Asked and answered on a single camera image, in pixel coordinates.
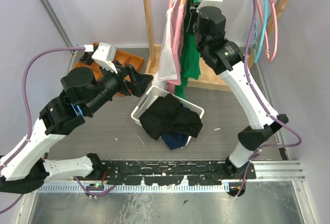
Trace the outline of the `pink t shirt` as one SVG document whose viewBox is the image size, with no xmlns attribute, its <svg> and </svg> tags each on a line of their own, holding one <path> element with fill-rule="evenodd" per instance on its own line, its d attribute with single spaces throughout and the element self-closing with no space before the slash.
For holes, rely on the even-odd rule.
<svg viewBox="0 0 330 224">
<path fill-rule="evenodd" d="M 180 0 L 177 0 L 176 5 L 173 7 L 171 22 L 173 23 L 173 39 L 172 39 L 172 56 L 175 63 L 176 79 L 168 80 L 168 91 L 175 93 L 175 87 L 181 85 L 180 79 L 180 56 L 183 48 L 183 21 L 184 21 L 184 5 L 180 5 Z"/>
</svg>

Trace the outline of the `green t shirt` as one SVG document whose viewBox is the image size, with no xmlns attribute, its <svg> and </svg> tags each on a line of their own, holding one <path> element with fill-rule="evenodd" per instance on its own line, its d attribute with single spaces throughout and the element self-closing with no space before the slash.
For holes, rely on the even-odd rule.
<svg viewBox="0 0 330 224">
<path fill-rule="evenodd" d="M 180 98 L 185 98 L 185 87 L 188 84 L 188 79 L 197 80 L 201 75 L 200 70 L 200 53 L 196 49 L 196 42 L 194 36 L 187 33 L 187 28 L 190 20 L 190 8 L 194 2 L 199 0 L 187 0 L 186 11 L 184 18 L 184 37 L 183 49 L 181 51 L 180 65 L 181 65 L 181 85 L 175 87 L 175 94 Z"/>
</svg>

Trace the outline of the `black t shirt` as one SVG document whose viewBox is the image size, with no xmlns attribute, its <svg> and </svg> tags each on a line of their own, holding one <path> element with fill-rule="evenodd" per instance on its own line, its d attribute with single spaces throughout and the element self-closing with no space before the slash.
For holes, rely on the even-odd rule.
<svg viewBox="0 0 330 224">
<path fill-rule="evenodd" d="M 197 138 L 203 127 L 199 115 L 185 108 L 170 93 L 165 97 L 158 97 L 141 114 L 139 120 L 143 129 L 154 140 L 168 132 Z"/>
</svg>

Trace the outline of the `navy blue t shirt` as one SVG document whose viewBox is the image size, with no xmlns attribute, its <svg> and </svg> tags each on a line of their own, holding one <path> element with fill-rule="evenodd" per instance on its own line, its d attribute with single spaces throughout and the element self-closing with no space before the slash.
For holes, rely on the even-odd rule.
<svg viewBox="0 0 330 224">
<path fill-rule="evenodd" d="M 161 135 L 162 140 L 170 150 L 184 147 L 188 143 L 189 136 L 175 132 L 167 132 Z"/>
</svg>

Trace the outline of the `light blue metal-hook hanger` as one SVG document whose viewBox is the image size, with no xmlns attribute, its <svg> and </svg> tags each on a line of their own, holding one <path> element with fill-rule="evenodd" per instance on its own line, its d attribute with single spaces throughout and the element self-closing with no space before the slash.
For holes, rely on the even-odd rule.
<svg viewBox="0 0 330 224">
<path fill-rule="evenodd" d="M 261 4 L 259 0 L 256 0 L 256 5 L 258 8 L 258 15 L 259 15 L 259 20 L 260 24 L 262 25 L 261 31 L 260 31 L 260 41 L 257 41 L 257 22 L 254 23 L 254 63 L 257 63 L 261 52 L 263 48 L 263 43 L 266 42 L 266 49 L 265 51 L 269 51 L 269 43 L 268 43 L 268 35 L 267 35 L 267 19 L 268 19 L 268 14 L 269 14 L 269 0 L 263 0 L 263 9 L 261 9 Z"/>
</svg>

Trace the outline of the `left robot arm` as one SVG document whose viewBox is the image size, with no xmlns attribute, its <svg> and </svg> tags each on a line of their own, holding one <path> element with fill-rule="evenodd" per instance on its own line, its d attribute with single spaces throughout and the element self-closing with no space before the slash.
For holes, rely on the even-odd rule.
<svg viewBox="0 0 330 224">
<path fill-rule="evenodd" d="M 40 111 L 31 136 L 21 141 L 25 147 L 9 163 L 10 154 L 1 157 L 5 164 L 1 169 L 1 192 L 26 194 L 51 180 L 80 177 L 97 181 L 103 176 L 104 165 L 95 153 L 57 162 L 42 158 L 116 93 L 141 97 L 153 80 L 129 64 L 118 67 L 117 73 L 104 70 L 103 74 L 96 80 L 91 69 L 78 67 L 61 79 L 62 93 Z"/>
</svg>

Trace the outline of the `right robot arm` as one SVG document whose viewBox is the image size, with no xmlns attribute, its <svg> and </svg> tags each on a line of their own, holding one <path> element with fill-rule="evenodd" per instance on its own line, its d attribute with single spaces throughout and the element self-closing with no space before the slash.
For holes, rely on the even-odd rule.
<svg viewBox="0 0 330 224">
<path fill-rule="evenodd" d="M 236 43 L 225 38 L 226 18 L 214 6 L 191 7 L 187 32 L 194 35 L 196 49 L 205 64 L 231 89 L 243 108 L 249 125 L 238 134 L 238 145 L 225 160 L 229 178 L 239 179 L 247 168 L 251 155 L 270 139 L 283 124 L 285 114 L 279 114 L 268 103 L 249 69 L 244 67 L 244 55 Z"/>
</svg>

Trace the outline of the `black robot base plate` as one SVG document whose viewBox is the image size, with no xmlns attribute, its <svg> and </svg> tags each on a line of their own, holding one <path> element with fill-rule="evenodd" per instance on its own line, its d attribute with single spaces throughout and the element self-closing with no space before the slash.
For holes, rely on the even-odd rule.
<svg viewBox="0 0 330 224">
<path fill-rule="evenodd" d="M 179 185 L 184 179 L 189 186 L 221 185 L 224 180 L 242 180 L 244 169 L 229 174 L 223 161 L 102 161 L 99 176 L 79 180 L 105 180 L 108 185 L 158 186 Z"/>
</svg>

